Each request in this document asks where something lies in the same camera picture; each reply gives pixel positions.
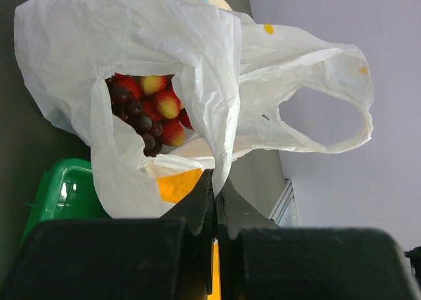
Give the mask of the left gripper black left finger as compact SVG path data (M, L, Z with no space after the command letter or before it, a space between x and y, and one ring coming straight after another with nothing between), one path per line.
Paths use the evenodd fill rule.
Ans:
M160 218L67 219L27 235L2 299L206 299L212 291L212 171Z

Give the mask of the dark red grape bunch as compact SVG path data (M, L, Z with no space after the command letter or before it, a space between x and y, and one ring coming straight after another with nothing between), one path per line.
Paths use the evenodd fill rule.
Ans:
M162 119L142 92L139 82L131 76L116 74L107 78L105 83L113 115L141 136L145 156L156 157L162 151Z

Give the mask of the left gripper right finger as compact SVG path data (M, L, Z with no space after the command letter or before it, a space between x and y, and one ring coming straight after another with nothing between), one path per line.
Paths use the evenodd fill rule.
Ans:
M226 182L215 199L223 299L419 299L393 238L372 228L281 227Z

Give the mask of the red cherry bunch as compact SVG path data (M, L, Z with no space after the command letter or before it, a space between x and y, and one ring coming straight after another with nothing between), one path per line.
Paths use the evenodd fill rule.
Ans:
M162 119L162 146L182 146L186 139L185 130L192 130L193 127L186 109L174 93L173 75L132 77L139 82L142 92Z

